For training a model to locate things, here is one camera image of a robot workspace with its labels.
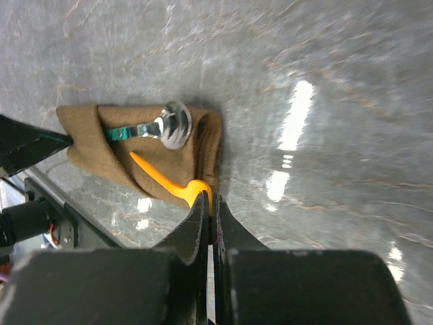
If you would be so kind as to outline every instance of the brown towel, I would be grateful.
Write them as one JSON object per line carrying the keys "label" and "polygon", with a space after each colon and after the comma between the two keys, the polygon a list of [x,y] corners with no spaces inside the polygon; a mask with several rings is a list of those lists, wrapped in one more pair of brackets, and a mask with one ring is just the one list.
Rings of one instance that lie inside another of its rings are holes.
{"label": "brown towel", "polygon": [[186,186],[192,179],[202,179],[217,191],[223,128],[217,112],[188,106],[193,123],[191,135],[179,150],[169,150],[159,140],[148,137],[111,144],[106,141],[103,130],[152,122],[161,109],[162,106],[60,106],[58,118],[74,140],[68,149],[69,160],[90,173],[181,207],[188,205],[145,173],[129,156],[130,151],[146,159],[173,182]]}

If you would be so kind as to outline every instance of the black cable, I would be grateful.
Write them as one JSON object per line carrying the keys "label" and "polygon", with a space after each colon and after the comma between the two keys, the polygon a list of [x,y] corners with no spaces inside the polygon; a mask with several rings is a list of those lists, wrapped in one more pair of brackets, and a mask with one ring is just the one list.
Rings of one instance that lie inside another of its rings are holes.
{"label": "black cable", "polygon": [[4,177],[0,177],[0,179],[2,181],[4,181],[7,185],[9,185],[11,188],[13,188],[15,191],[21,193],[22,195],[26,195],[26,192],[22,189],[20,189],[17,185],[15,185],[14,183],[12,183],[10,180],[4,178]]}

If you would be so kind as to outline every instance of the gray marble surface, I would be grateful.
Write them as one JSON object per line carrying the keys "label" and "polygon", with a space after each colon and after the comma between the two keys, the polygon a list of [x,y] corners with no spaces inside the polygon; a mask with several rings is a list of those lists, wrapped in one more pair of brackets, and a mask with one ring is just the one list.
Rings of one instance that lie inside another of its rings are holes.
{"label": "gray marble surface", "polygon": [[[0,112],[62,131],[60,104],[218,110],[221,193],[272,248],[361,248],[433,324],[430,1],[0,2]],[[186,211],[42,162],[130,246]]]}

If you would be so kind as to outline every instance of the orange spoon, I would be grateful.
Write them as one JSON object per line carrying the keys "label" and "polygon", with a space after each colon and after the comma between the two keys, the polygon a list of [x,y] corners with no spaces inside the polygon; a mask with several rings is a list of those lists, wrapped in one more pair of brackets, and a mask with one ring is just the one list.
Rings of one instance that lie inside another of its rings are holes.
{"label": "orange spoon", "polygon": [[190,208],[192,208],[196,201],[197,195],[206,191],[209,200],[209,213],[212,214],[212,190],[210,186],[199,179],[193,179],[190,181],[186,188],[183,186],[173,183],[167,177],[163,176],[155,167],[149,164],[146,160],[142,159],[135,152],[129,153],[133,160],[153,179],[155,179],[163,188],[169,191],[172,195],[182,198],[187,201]]}

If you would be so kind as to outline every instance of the folded towel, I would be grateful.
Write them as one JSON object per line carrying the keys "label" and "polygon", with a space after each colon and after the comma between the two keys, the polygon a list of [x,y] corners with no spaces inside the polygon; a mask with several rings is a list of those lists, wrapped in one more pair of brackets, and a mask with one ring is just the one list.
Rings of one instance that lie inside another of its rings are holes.
{"label": "folded towel", "polygon": [[171,181],[186,186],[201,179],[218,190],[219,145],[223,124],[218,112],[188,106],[192,130],[186,144],[169,150],[157,139],[134,137],[108,143],[104,130],[152,122],[162,106],[60,106],[58,118],[74,144],[68,149],[69,160],[92,174],[133,188],[146,196],[159,198],[181,207],[187,203],[169,194],[130,157],[134,151]]}

